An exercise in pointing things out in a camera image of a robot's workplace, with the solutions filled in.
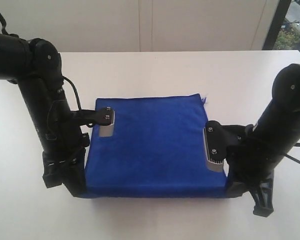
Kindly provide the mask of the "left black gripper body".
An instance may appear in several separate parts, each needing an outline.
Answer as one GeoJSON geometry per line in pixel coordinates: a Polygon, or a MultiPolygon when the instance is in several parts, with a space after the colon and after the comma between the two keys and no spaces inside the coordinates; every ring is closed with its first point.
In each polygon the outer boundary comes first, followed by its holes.
{"type": "Polygon", "coordinates": [[[65,99],[31,99],[27,109],[43,148],[43,174],[62,175],[84,168],[89,137],[75,123],[78,116],[65,99]]]}

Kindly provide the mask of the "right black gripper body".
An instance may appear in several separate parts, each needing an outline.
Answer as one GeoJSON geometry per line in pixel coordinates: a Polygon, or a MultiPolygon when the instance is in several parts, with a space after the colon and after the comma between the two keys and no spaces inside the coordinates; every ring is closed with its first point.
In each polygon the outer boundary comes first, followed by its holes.
{"type": "Polygon", "coordinates": [[[227,125],[232,140],[227,146],[228,190],[248,190],[263,182],[288,152],[288,128],[227,125]]]}

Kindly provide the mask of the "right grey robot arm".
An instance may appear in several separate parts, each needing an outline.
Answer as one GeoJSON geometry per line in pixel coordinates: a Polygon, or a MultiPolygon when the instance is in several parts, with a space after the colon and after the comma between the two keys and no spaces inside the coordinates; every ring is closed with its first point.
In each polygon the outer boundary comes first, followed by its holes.
{"type": "Polygon", "coordinates": [[[253,214],[273,213],[274,169],[288,152],[300,146],[300,64],[290,64],[275,77],[272,99],[254,125],[247,125],[241,139],[226,148],[229,166],[226,195],[249,192],[253,214]]]}

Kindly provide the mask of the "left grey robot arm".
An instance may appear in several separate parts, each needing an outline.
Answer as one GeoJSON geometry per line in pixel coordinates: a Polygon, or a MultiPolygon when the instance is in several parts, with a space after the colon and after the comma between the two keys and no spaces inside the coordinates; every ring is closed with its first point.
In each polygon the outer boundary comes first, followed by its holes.
{"type": "Polygon", "coordinates": [[[74,197],[86,190],[88,135],[76,122],[63,89],[61,55],[48,41],[0,34],[0,80],[15,82],[43,148],[43,181],[64,185],[74,197]]]}

